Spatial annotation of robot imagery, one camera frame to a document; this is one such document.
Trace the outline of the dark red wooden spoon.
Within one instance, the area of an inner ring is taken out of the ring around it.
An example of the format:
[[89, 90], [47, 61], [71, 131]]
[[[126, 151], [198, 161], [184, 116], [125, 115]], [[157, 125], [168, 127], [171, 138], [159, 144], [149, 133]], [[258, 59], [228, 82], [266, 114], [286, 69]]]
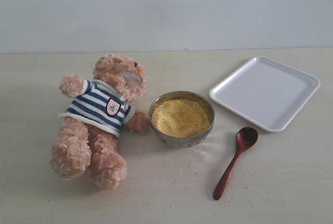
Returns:
[[214, 200], [219, 200], [222, 197], [238, 157], [244, 151], [254, 146], [258, 140], [258, 137], [259, 134], [257, 130], [252, 127], [244, 127], [237, 132], [235, 155], [231, 160], [231, 162], [229, 163], [229, 165], [227, 166], [226, 170], [224, 171], [223, 175], [221, 176], [220, 180], [218, 181], [213, 191]]

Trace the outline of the beige teddy bear striped sweater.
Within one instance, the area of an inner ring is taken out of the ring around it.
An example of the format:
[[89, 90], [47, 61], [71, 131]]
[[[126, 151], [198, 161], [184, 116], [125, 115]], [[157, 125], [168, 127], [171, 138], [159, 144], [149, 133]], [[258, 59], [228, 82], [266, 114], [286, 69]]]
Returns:
[[59, 115], [63, 122], [51, 149], [53, 171], [67, 180], [87, 172], [100, 189], [115, 189], [127, 175], [127, 163], [118, 153], [121, 129], [149, 130], [148, 114], [131, 104], [145, 88], [145, 67], [117, 54], [96, 62], [92, 80], [64, 76], [59, 89], [72, 102]]

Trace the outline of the yellow millet grains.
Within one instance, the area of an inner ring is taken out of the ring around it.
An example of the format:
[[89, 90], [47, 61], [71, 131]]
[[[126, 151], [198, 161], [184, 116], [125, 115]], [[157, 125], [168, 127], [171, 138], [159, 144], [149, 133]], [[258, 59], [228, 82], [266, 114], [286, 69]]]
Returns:
[[200, 104], [188, 99], [163, 102], [153, 111], [152, 121], [159, 131], [177, 138], [199, 135], [211, 125]]

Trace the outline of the metal bowl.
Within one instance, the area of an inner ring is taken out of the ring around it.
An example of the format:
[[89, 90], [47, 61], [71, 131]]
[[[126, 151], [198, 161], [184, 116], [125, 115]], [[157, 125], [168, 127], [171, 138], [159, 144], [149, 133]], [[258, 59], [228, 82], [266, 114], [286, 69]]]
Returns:
[[[152, 113], [156, 109], [157, 106], [162, 104], [165, 101], [172, 100], [172, 99], [188, 99], [191, 101], [198, 102], [200, 106], [204, 109], [206, 114], [209, 117], [209, 120], [211, 122], [210, 127], [203, 133], [188, 137], [188, 138], [177, 138], [173, 136], [169, 136], [167, 134], [162, 133], [157, 129], [157, 127], [154, 125], [152, 121]], [[215, 118], [215, 111], [211, 103], [204, 98], [203, 96], [191, 92], [191, 91], [172, 91], [167, 92], [161, 96], [159, 96], [150, 106], [149, 109], [149, 117], [150, 117], [150, 123], [152, 126], [153, 131], [155, 132], [156, 136], [161, 139], [164, 143], [167, 145], [174, 147], [174, 148], [186, 148], [186, 147], [192, 147], [195, 145], [198, 145], [200, 142], [202, 142], [208, 134], [211, 132], [213, 125], [214, 125], [214, 118]]]

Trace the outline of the white rectangular plastic tray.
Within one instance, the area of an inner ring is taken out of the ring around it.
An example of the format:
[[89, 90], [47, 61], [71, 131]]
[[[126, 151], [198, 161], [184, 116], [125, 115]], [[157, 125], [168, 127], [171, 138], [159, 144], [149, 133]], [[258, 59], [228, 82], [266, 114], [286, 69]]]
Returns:
[[281, 132], [320, 87], [318, 78], [254, 57], [209, 91], [217, 104], [268, 132]]

